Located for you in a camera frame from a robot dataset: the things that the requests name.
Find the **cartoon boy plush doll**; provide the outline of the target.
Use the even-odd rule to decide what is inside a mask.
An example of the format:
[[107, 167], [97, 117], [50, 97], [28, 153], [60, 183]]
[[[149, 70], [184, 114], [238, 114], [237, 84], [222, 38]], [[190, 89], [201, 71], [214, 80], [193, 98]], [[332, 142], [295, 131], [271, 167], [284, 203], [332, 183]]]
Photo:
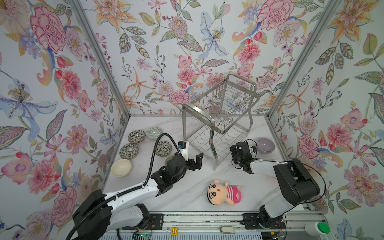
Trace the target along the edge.
[[219, 180], [215, 180], [208, 187], [207, 197], [212, 205], [219, 206], [227, 203], [234, 206], [242, 200], [241, 190], [240, 186], [229, 185], [229, 182], [221, 184]]

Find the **pale green patterned bowl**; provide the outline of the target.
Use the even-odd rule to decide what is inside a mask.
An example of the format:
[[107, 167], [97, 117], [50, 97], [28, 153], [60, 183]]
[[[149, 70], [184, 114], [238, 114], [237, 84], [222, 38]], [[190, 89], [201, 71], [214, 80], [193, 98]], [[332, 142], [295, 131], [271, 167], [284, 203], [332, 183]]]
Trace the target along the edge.
[[163, 130], [159, 127], [151, 127], [146, 132], [146, 137], [150, 141], [156, 141], [157, 138], [163, 133]]

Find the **grey clip on rail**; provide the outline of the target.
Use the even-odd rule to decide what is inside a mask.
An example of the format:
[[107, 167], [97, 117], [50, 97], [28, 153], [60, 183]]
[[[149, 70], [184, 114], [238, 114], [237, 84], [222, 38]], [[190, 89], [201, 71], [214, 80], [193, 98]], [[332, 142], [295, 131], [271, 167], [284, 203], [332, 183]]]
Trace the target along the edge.
[[235, 228], [231, 226], [223, 226], [221, 227], [221, 233], [222, 234], [234, 234]]

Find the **steel two-tier dish rack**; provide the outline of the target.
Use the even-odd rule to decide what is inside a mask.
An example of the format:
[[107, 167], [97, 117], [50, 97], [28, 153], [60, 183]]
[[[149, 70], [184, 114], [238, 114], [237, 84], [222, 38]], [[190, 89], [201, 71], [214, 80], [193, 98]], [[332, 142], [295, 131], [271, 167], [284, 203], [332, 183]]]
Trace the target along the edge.
[[226, 78], [183, 103], [183, 138], [217, 167], [231, 154], [230, 146], [244, 139], [253, 126], [252, 109], [259, 102], [257, 83], [238, 74]]

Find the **light green bowl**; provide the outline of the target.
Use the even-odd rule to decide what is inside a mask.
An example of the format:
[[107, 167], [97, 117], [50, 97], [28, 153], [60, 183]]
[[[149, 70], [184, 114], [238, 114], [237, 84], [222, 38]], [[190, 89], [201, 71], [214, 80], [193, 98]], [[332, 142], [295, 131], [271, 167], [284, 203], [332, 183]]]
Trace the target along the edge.
[[174, 157], [174, 155], [171, 155], [171, 156], [167, 157], [167, 159], [165, 160], [165, 166], [168, 164], [168, 162], [170, 160], [172, 160], [173, 157]]

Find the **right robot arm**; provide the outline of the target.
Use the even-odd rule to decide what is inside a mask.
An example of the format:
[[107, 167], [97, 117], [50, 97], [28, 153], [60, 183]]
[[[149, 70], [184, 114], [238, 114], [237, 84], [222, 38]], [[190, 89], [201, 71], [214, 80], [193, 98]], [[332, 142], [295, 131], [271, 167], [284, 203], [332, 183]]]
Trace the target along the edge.
[[285, 213], [297, 205], [320, 194], [320, 187], [299, 160], [272, 161], [253, 158], [247, 142], [230, 146], [234, 164], [248, 174], [260, 174], [277, 180], [279, 194], [262, 205], [256, 218], [256, 225], [268, 229]]

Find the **left aluminium corner post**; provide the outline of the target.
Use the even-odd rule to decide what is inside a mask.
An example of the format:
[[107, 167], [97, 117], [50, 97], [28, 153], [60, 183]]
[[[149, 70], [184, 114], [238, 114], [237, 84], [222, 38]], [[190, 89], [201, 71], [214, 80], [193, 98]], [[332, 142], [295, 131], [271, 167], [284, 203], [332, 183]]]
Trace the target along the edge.
[[112, 88], [112, 92], [115, 94], [120, 110], [122, 111], [123, 115], [127, 119], [129, 119], [130, 118], [129, 110], [125, 104], [125, 101], [123, 100], [121, 92], [119, 91], [119, 88], [113, 76], [112, 70], [109, 67], [108, 62], [104, 57], [102, 48], [99, 45], [99, 42], [92, 29], [92, 26], [90, 25], [90, 22], [86, 16], [84, 8], [82, 7], [80, 1], [77, 1], [77, 0], [69, 0], [69, 4], [71, 8], [73, 8], [73, 12], [75, 13], [77, 20], [79, 21], [80, 26], [85, 31], [86, 38], [90, 44], [90, 47], [95, 53], [95, 58], [98, 61], [100, 68], [102, 69], [103, 73], [106, 76], [107, 81], [109, 82]]

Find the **lilac purple bowl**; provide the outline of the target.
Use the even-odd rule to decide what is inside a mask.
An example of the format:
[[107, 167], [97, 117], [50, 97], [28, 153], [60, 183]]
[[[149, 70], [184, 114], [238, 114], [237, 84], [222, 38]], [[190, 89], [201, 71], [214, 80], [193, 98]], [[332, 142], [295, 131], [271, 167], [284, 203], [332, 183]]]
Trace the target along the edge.
[[257, 140], [257, 150], [261, 154], [271, 154], [276, 149], [275, 143], [267, 138]]

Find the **yellow sticker on rail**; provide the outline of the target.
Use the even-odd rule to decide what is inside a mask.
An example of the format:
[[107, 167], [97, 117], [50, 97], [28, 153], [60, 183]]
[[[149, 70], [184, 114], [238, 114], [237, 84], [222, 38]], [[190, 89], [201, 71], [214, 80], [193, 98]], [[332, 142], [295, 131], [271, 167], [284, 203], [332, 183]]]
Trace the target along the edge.
[[171, 236], [177, 236], [178, 235], [178, 228], [171, 228]]

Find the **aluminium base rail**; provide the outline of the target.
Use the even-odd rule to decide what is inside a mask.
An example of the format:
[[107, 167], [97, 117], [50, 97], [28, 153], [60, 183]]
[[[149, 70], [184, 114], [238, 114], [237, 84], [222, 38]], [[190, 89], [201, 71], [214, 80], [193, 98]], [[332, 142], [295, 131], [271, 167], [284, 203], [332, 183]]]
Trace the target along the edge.
[[303, 231], [306, 224], [326, 223], [320, 212], [293, 211], [275, 220], [269, 227], [257, 223], [257, 212], [151, 212], [134, 214], [125, 211], [112, 217], [107, 231], [158, 230], [169, 232], [172, 228], [184, 231], [219, 232], [222, 227], [233, 227], [235, 232], [244, 231]]

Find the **dark patterned bowl back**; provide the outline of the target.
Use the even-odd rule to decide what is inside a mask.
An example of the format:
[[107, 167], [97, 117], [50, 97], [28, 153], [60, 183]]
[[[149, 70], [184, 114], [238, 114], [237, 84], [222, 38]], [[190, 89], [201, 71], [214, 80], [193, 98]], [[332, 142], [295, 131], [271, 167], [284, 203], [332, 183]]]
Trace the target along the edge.
[[128, 135], [128, 141], [132, 144], [139, 144], [146, 139], [146, 132], [143, 130], [134, 130]]

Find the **dark patterned bowl front-left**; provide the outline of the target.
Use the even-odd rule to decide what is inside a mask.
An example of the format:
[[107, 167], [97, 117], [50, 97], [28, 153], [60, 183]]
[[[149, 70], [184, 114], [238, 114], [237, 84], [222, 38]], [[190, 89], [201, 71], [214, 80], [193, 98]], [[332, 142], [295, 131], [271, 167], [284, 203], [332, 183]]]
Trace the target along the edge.
[[119, 155], [122, 159], [131, 160], [138, 154], [138, 152], [138, 146], [136, 144], [129, 143], [120, 149]]

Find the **right aluminium corner post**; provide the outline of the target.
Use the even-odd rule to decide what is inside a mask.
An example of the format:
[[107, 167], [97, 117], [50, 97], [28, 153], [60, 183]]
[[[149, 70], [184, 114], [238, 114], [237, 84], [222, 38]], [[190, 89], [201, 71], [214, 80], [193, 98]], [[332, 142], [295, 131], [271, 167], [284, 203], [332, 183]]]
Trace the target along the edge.
[[320, 15], [318, 22], [316, 23], [313, 34], [305, 44], [303, 50], [301, 51], [296, 63], [294, 64], [291, 72], [288, 75], [285, 84], [283, 85], [281, 91], [277, 95], [276, 100], [274, 101], [273, 106], [270, 108], [268, 114], [266, 115], [268, 120], [271, 120], [274, 115], [277, 114], [278, 108], [283, 102], [287, 92], [289, 91], [291, 85], [299, 74], [301, 68], [304, 66], [306, 60], [308, 59], [311, 51], [315, 48], [321, 34], [327, 27], [327, 23], [331, 20], [331, 17], [336, 12], [337, 7], [340, 3], [336, 0], [328, 1], [328, 4], [325, 6], [323, 13]]

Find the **cream bowl left side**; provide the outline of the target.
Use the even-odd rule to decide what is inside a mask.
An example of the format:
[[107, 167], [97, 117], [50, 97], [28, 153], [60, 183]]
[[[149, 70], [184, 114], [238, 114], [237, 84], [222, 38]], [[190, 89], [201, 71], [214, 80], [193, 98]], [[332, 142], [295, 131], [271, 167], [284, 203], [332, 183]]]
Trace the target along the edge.
[[131, 170], [131, 161], [127, 159], [119, 159], [113, 163], [111, 173], [115, 178], [124, 178], [131, 173]]

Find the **dark patterned bowl centre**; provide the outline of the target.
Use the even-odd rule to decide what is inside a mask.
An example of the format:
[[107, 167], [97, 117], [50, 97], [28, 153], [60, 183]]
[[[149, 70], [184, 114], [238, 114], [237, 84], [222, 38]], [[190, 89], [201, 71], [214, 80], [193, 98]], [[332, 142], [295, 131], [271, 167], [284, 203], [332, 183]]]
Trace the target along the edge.
[[170, 142], [160, 141], [156, 147], [155, 155], [159, 157], [166, 157], [171, 154], [173, 146]]

